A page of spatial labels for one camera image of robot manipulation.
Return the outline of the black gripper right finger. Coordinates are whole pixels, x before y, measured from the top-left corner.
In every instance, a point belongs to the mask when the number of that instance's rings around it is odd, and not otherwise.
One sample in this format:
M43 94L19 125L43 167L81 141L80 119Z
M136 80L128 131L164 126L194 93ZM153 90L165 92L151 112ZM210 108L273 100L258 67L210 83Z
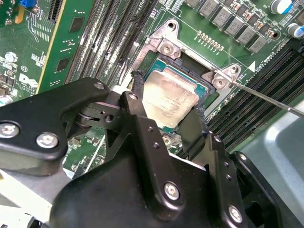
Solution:
M292 228L294 215L249 158L228 153L195 107L180 122L184 150L207 171L208 207L218 228Z

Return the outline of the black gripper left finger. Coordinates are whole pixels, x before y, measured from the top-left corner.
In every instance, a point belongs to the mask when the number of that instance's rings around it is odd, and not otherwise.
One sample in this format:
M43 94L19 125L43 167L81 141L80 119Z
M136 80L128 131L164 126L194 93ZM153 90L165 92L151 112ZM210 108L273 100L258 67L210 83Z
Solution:
M124 92L117 102L109 88L86 77L3 106L0 109L0 167L33 176L59 170L68 140L97 126L117 134L107 150L113 158L124 143L136 156L145 201L155 215L178 215L185 207L179 179L158 130L138 94Z

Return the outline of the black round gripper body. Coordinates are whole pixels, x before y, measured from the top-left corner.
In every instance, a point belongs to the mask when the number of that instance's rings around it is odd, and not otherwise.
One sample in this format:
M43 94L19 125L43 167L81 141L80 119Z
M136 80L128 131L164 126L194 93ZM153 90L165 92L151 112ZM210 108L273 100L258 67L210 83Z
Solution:
M53 228L223 226L209 171L171 157L154 123L132 123L113 159L72 180L51 210Z

